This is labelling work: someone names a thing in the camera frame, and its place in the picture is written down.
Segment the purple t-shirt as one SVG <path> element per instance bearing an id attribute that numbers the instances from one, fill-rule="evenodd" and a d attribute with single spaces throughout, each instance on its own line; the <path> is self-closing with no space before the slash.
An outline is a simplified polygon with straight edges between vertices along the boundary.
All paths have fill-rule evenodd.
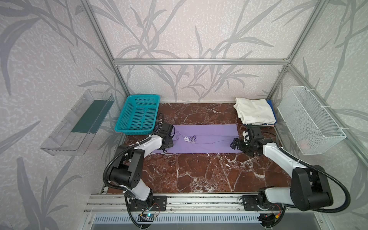
<path id="1" fill-rule="evenodd" d="M 240 153 L 230 147 L 239 137 L 237 125 L 175 125 L 170 154 Z"/>

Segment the teal plastic basket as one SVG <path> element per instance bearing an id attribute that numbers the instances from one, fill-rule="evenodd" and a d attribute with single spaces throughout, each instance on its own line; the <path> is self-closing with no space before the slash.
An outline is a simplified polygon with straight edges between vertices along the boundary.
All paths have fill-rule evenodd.
<path id="1" fill-rule="evenodd" d="M 126 135 L 147 135 L 154 130 L 161 97 L 138 94 L 126 98 L 115 131 Z"/>

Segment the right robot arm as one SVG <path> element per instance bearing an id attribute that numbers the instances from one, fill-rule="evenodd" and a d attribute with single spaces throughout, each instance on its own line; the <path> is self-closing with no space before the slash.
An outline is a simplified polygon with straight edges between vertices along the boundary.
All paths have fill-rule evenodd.
<path id="1" fill-rule="evenodd" d="M 351 195 L 343 183 L 328 174 L 323 167 L 298 159 L 277 142 L 264 137 L 258 126 L 247 126 L 245 137 L 242 140 L 235 138 L 230 147 L 251 156 L 259 154 L 267 157 L 291 178 L 289 187 L 260 189 L 258 195 L 254 197 L 260 209 L 266 209 L 271 204 L 282 204 L 300 211 L 338 213 L 350 206 Z M 331 207 L 334 198 L 330 181 L 338 185 L 345 195 L 343 204 L 337 208 Z"/>

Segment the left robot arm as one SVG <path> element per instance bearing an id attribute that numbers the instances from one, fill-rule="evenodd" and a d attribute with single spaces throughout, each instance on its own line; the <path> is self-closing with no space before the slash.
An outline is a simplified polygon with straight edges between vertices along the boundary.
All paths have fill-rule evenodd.
<path id="1" fill-rule="evenodd" d="M 124 191 L 125 197 L 136 200 L 146 206 L 153 204 L 153 192 L 142 181 L 145 157 L 155 150 L 166 151 L 173 147 L 175 128 L 162 123 L 141 141 L 129 146 L 119 146 L 115 157 L 107 164 L 103 172 L 106 187 Z"/>

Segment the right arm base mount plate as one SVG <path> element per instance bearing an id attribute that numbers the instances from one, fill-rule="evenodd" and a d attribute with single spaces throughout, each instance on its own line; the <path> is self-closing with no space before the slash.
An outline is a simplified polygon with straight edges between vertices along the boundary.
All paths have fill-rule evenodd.
<path id="1" fill-rule="evenodd" d="M 280 203 L 271 203 L 262 194 L 258 195 L 243 195 L 238 204 L 244 207 L 245 211 L 271 211 L 281 212 L 283 206 Z"/>

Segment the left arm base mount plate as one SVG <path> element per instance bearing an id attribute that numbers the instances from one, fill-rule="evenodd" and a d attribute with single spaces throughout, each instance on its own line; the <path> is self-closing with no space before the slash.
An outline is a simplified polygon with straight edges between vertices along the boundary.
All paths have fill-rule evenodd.
<path id="1" fill-rule="evenodd" d="M 128 201 L 129 210 L 133 212 L 152 210 L 152 211 L 166 211 L 168 196 L 153 195 L 148 197 L 146 201 L 137 199 L 130 199 Z"/>

